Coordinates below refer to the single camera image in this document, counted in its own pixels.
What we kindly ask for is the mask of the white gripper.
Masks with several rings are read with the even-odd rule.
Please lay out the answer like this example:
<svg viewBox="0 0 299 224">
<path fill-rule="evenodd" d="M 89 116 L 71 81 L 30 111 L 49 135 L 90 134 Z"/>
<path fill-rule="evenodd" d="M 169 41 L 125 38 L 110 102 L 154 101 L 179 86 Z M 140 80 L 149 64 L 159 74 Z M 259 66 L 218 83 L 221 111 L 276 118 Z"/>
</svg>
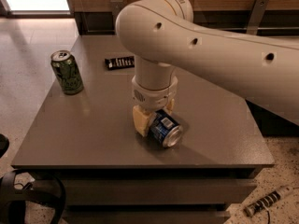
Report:
<svg viewBox="0 0 299 224">
<path fill-rule="evenodd" d="M 168 115 L 172 114 L 177 86 L 178 79 L 176 76 L 147 75 L 133 77 L 132 95 L 138 104 L 133 107 L 133 121 L 135 130 L 140 135 L 146 137 L 149 133 L 150 125 L 155 117 L 154 113 L 150 111 L 164 108 Z"/>
</svg>

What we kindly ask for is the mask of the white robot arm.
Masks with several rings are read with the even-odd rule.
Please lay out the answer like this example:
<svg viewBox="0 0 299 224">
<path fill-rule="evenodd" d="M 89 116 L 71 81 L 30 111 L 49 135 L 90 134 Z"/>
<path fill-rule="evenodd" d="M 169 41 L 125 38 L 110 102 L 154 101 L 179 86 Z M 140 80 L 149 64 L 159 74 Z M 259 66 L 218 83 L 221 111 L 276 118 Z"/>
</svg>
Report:
<svg viewBox="0 0 299 224">
<path fill-rule="evenodd" d="M 173 99 L 175 66 L 249 102 L 266 135 L 298 134 L 299 48 L 274 38 L 199 26 L 189 0 L 140 0 L 116 19 L 116 34 L 135 55 L 134 97 L 141 111 Z"/>
</svg>

